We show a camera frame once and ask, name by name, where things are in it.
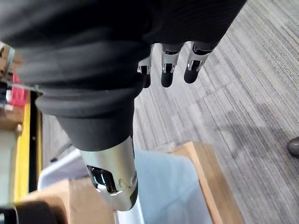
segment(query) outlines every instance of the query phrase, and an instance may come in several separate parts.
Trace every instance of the black shoe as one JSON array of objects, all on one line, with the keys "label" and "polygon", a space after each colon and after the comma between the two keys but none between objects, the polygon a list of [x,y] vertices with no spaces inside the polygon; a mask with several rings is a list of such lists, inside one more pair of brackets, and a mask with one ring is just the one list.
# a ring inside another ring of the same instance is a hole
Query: black shoe
[{"label": "black shoe", "polygon": [[289,141],[288,150],[292,156],[299,158],[299,137]]}]

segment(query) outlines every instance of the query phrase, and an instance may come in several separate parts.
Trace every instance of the brown cardboard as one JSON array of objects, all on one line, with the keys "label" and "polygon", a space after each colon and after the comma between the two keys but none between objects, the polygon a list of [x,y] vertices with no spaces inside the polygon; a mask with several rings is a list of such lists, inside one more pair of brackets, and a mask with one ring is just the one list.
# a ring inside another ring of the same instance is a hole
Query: brown cardboard
[{"label": "brown cardboard", "polygon": [[18,124],[24,121],[24,108],[14,106],[12,111],[0,109],[0,129],[16,130]]},{"label": "brown cardboard", "polygon": [[[9,55],[9,46],[5,46],[2,50],[2,53],[0,54],[0,80],[2,79],[2,75],[4,73],[5,66],[7,64],[7,58]],[[22,55],[20,52],[15,51],[14,53],[14,59],[13,62],[8,70],[9,74],[14,74],[16,72],[16,69],[22,64]],[[7,80],[9,82],[12,82],[12,75],[8,75]]]},{"label": "brown cardboard", "polygon": [[24,199],[31,200],[43,200],[56,208],[60,213],[55,214],[60,220],[65,220],[64,223],[114,224],[113,210],[94,188],[89,177],[60,181]]},{"label": "brown cardboard", "polygon": [[[211,146],[188,142],[171,154],[188,157],[194,164],[199,184],[214,224],[243,224],[244,220]],[[64,180],[25,200],[44,200],[56,208],[68,224],[114,224],[113,211],[93,187],[91,180]]]}]

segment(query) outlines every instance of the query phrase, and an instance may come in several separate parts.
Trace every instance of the yellow strip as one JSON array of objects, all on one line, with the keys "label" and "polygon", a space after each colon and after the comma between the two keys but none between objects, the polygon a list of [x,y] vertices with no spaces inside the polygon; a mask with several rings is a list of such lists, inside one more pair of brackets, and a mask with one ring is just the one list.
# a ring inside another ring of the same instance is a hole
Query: yellow strip
[{"label": "yellow strip", "polygon": [[29,188],[29,142],[30,142],[30,104],[25,105],[23,131],[17,141],[14,175],[14,201],[28,194]]},{"label": "yellow strip", "polygon": [[37,178],[41,174],[43,168],[43,142],[42,142],[42,113],[37,110],[37,122],[36,122],[36,149],[37,149]]}]

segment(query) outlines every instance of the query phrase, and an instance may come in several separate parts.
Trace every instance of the robotic fingertip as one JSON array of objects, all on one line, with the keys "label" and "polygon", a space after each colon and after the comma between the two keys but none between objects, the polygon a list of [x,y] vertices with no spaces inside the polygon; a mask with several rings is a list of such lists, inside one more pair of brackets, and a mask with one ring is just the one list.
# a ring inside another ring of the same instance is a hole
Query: robotic fingertip
[{"label": "robotic fingertip", "polygon": [[162,72],[161,84],[163,87],[168,88],[171,86],[173,80],[173,73]]},{"label": "robotic fingertip", "polygon": [[197,79],[198,76],[198,71],[196,70],[188,70],[188,68],[186,68],[185,70],[185,74],[184,74],[184,80],[186,83],[194,83]]},{"label": "robotic fingertip", "polygon": [[146,75],[144,88],[149,88],[150,86],[150,74]]}]

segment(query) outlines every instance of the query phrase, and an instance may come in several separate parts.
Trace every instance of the light blue cloth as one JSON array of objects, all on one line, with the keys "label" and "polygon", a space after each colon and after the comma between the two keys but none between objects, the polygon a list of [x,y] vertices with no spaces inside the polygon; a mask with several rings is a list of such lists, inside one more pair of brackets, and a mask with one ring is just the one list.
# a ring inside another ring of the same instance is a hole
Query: light blue cloth
[{"label": "light blue cloth", "polygon": [[213,224],[188,158],[135,150],[135,167],[145,224]]}]

